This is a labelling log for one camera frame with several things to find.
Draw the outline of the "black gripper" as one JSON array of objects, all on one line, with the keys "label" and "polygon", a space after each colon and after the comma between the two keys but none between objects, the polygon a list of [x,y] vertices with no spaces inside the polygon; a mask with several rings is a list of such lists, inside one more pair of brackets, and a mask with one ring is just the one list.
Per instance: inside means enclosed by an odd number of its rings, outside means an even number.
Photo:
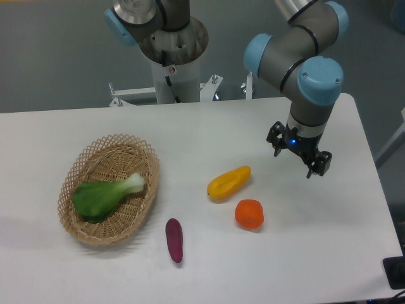
[{"label": "black gripper", "polygon": [[306,178],[312,175],[324,176],[330,168],[332,154],[328,151],[318,151],[318,144],[322,134],[316,137],[302,137],[298,135],[296,127],[291,129],[276,121],[270,128],[266,141],[274,149],[274,157],[277,157],[281,150],[286,147],[296,155],[300,156],[308,167]]}]

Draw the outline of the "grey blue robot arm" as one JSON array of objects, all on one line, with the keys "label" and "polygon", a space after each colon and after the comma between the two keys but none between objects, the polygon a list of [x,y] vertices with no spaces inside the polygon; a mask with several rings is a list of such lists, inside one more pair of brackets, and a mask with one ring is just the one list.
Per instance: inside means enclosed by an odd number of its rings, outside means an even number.
[{"label": "grey blue robot arm", "polygon": [[[287,123],[275,123],[266,140],[276,153],[288,149],[308,167],[324,175],[332,154],[318,149],[344,73],[320,53],[344,35],[349,17],[329,1],[277,1],[289,24],[282,37],[256,35],[247,45],[243,63],[291,102]],[[208,46],[205,26],[190,15],[188,1],[115,1],[104,12],[112,33],[126,46],[138,45],[150,61],[158,103],[201,100],[199,59]]]}]

